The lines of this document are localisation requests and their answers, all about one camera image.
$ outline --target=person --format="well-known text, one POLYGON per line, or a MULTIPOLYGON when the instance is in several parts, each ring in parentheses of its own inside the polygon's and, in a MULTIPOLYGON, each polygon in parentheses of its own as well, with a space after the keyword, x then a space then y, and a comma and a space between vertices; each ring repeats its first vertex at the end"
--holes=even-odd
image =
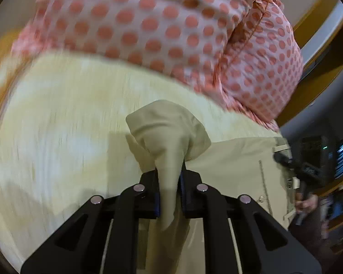
POLYGON ((320 217, 319 197, 311 195, 303 200, 300 193, 296 194, 296 216, 289 226, 289 232, 319 261, 323 274, 343 274, 343 253, 335 255, 327 240, 322 238, 323 222, 320 217), (307 216, 301 225, 296 221, 302 212, 307 216))

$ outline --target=hand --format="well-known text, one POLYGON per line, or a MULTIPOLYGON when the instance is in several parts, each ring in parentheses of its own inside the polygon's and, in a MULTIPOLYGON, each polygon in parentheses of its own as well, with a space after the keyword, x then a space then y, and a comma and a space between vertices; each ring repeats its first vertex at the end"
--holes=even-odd
POLYGON ((318 205, 319 197, 317 195, 310 195, 308 199, 303 201, 303 195, 300 193, 296 193, 296 201, 295 201, 295 208, 296 213, 311 213, 313 212, 318 205))

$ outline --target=round metal pin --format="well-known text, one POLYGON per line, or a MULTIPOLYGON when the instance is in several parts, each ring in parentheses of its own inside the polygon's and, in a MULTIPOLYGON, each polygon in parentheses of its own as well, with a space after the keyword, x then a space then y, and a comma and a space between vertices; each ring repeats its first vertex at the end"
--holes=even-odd
POLYGON ((93 196, 91 199, 90 199, 90 202, 92 204, 99 204, 100 202, 102 202, 103 199, 101 196, 93 196))
POLYGON ((145 190, 145 186, 141 183, 134 185, 134 191, 141 192, 145 190))
POLYGON ((209 189, 209 186, 204 183, 200 183, 199 185, 197 185, 197 190, 199 191, 207 191, 208 189, 209 189))
POLYGON ((242 195, 240 197, 240 201, 243 202, 244 204, 249 204, 251 202, 251 197, 249 197, 248 195, 242 195))

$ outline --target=pink polka dot garment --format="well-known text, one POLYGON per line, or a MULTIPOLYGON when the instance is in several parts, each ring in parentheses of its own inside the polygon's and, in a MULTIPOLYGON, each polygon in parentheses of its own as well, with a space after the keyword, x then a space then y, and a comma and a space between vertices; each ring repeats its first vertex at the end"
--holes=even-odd
POLYGON ((302 72, 278 6, 278 0, 37 0, 36 16, 12 52, 59 48, 121 58, 277 130, 273 119, 302 72))

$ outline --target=silver screw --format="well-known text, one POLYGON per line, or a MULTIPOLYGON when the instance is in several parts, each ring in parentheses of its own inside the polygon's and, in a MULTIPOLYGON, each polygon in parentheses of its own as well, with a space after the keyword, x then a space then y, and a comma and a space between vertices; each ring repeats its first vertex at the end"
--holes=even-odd
POLYGON ((207 191, 208 189, 209 189, 209 186, 204 183, 200 183, 199 185, 197 185, 197 190, 199 191, 207 191))
POLYGON ((90 202, 93 203, 93 204, 99 204, 100 202, 102 202, 103 199, 101 196, 93 196, 91 199, 90 199, 90 202))
POLYGON ((244 204, 249 204, 251 201, 251 197, 249 197, 248 195, 242 195, 240 197, 240 201, 243 202, 244 204))
POLYGON ((141 183, 134 185, 134 191, 141 192, 145 190, 145 186, 141 183))

